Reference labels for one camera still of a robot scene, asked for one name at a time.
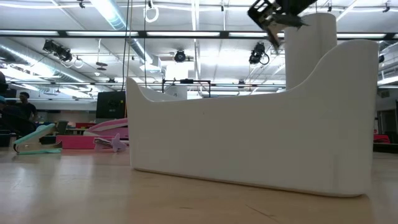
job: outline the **white foam block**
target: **white foam block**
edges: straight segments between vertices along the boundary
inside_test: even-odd
[[[135,169],[349,197],[370,185],[378,45],[329,51],[295,88],[149,101],[127,80]]]

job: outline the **wooden floor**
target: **wooden floor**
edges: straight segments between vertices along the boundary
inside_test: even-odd
[[[398,156],[375,154],[368,196],[314,195],[130,169],[128,153],[0,152],[0,223],[398,223]]]

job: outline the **black monitor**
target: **black monitor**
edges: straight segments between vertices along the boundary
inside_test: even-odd
[[[126,92],[98,93],[96,118],[121,119],[126,114]]]

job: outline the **red object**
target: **red object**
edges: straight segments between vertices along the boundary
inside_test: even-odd
[[[57,136],[57,142],[62,141],[63,149],[94,149],[94,138],[112,140],[114,136]]]
[[[391,144],[390,139],[385,134],[374,134],[373,135],[373,142],[374,143]]]
[[[95,123],[76,123],[76,128],[86,128],[89,129],[92,126],[96,125]]]

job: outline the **teal foam piece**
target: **teal foam piece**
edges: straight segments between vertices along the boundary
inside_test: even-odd
[[[41,126],[37,127],[36,131],[34,131],[33,133],[30,133],[30,134],[28,134],[28,135],[16,140],[14,142],[14,144],[21,144],[24,141],[29,140],[31,138],[39,137],[41,134],[46,132],[46,130],[54,128],[54,127],[55,127],[55,124],[41,125]]]
[[[24,141],[30,140],[32,138],[42,137],[42,136],[45,135],[46,131],[48,131],[49,129],[52,129],[54,127],[55,127],[55,124],[41,125],[33,133],[30,133],[30,134],[28,134],[28,135],[16,140],[14,142],[14,144],[23,144]],[[37,150],[37,151],[18,152],[18,155],[61,153],[61,152],[62,152],[62,148],[58,148],[58,149],[42,149],[42,150]]]
[[[55,154],[55,153],[61,153],[62,152],[62,148],[60,149],[44,149],[44,150],[38,150],[38,151],[30,151],[30,152],[20,152],[18,153],[18,155],[33,155],[33,154],[45,154],[45,153],[51,153],[51,154]]]

